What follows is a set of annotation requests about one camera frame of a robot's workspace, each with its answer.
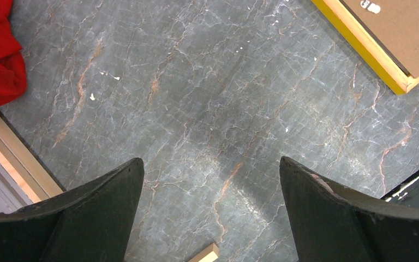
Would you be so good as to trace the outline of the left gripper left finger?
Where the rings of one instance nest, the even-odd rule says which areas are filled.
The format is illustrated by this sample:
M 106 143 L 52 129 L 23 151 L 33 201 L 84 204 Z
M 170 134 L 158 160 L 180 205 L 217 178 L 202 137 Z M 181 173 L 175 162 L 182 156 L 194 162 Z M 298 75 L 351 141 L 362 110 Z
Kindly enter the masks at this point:
M 0 261 L 123 261 L 145 171 L 134 158 L 82 186 L 0 213 Z

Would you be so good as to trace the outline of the brown cardboard backing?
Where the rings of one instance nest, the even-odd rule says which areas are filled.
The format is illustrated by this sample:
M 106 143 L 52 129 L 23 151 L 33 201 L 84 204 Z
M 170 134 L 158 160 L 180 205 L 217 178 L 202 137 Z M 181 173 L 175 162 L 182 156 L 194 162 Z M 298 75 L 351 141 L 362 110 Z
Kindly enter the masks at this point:
M 342 1 L 403 72 L 419 79 L 419 1 Z

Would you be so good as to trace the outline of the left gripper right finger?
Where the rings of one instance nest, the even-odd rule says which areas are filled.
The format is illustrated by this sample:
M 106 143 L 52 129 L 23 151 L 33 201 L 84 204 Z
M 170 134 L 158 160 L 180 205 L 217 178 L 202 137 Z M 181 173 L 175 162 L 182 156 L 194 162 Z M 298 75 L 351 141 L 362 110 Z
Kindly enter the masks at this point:
M 285 156 L 279 176 L 300 261 L 419 261 L 419 209 L 363 194 Z

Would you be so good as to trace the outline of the yellow picture frame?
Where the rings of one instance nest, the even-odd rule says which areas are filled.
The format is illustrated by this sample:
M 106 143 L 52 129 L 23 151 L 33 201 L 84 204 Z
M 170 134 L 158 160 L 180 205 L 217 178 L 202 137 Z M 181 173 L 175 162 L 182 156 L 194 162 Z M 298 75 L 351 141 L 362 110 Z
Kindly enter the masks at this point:
M 394 94 L 406 94 L 419 84 L 419 77 L 405 74 L 341 1 L 312 0 L 312 3 Z

